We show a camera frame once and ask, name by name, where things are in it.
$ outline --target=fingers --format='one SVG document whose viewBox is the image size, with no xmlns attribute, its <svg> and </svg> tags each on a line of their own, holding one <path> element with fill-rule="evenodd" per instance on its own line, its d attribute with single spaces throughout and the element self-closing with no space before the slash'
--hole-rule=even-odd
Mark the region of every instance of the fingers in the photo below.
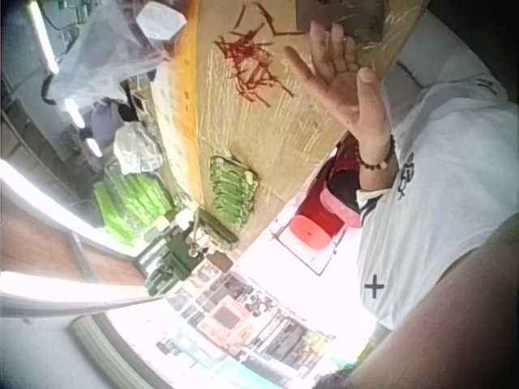
<svg viewBox="0 0 519 389">
<path fill-rule="evenodd" d="M 330 57 L 336 73 L 344 73 L 348 70 L 345 60 L 344 28 L 340 24 L 332 24 L 330 33 Z"/>
<path fill-rule="evenodd" d="M 299 54 L 293 47 L 285 47 L 285 56 L 290 64 L 296 78 L 303 87 L 314 97 L 322 99 L 326 91 L 326 83 L 319 77 L 316 77 L 307 66 L 307 64 L 299 57 Z"/>
<path fill-rule="evenodd" d="M 357 61 L 355 61 L 355 39 L 352 38 L 351 36 L 346 37 L 344 46 L 345 46 L 344 57 L 346 60 L 346 65 L 348 66 L 348 70 L 357 71 L 358 65 L 357 65 Z"/>
<path fill-rule="evenodd" d="M 376 73 L 367 67 L 363 67 L 357 74 L 358 107 L 360 109 L 359 120 L 366 126 L 382 126 L 387 122 L 386 110 L 380 83 Z"/>
<path fill-rule="evenodd" d="M 324 27 L 314 21 L 310 26 L 310 51 L 315 73 L 329 83 L 335 75 L 328 51 L 328 39 Z"/>
</svg>

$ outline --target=black print on shirt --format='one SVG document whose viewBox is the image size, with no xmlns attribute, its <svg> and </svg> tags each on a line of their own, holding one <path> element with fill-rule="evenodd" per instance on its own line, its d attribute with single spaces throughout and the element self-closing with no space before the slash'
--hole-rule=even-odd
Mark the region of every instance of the black print on shirt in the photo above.
<svg viewBox="0 0 519 389">
<path fill-rule="evenodd" d="M 398 184 L 398 193 L 400 194 L 400 196 L 398 196 L 399 200 L 405 196 L 405 188 L 407 187 L 407 184 L 409 184 L 414 177 L 413 158 L 414 158 L 414 153 L 411 152 L 409 157 L 407 158 L 407 162 L 404 163 L 404 166 L 402 167 L 402 169 L 400 171 L 400 183 Z"/>
</svg>

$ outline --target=white bag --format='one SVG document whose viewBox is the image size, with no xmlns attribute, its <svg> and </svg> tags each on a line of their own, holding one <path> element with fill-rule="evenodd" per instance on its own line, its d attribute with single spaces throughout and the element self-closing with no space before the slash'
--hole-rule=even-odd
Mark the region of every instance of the white bag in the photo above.
<svg viewBox="0 0 519 389">
<path fill-rule="evenodd" d="M 140 122 L 126 122 L 117 130 L 114 155 L 122 174 L 152 172 L 162 166 L 161 150 L 144 132 Z"/>
</svg>

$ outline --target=floor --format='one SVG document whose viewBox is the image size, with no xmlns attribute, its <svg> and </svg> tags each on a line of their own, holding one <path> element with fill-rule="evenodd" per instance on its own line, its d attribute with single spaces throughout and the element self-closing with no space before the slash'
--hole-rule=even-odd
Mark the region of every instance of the floor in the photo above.
<svg viewBox="0 0 519 389">
<path fill-rule="evenodd" d="M 512 3 L 431 0 L 428 9 L 485 62 L 507 90 L 508 98 L 517 102 L 519 34 Z"/>
</svg>

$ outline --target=bracelet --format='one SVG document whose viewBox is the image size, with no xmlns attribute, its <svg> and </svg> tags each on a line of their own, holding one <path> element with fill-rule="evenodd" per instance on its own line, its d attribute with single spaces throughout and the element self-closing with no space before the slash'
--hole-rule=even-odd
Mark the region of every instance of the bracelet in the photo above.
<svg viewBox="0 0 519 389">
<path fill-rule="evenodd" d="M 362 158 L 360 157 L 360 152 L 358 151 L 358 143 L 355 146 L 355 157 L 357 158 L 357 162 L 361 166 L 363 166 L 364 168 L 369 169 L 369 170 L 386 169 L 388 167 L 389 161 L 391 160 L 394 153 L 395 153 L 395 139 L 393 138 L 392 135 L 389 137 L 389 152 L 386 155 L 386 157 L 384 158 L 384 160 L 377 165 L 369 165 L 366 162 L 364 162 L 362 160 Z"/>
</svg>

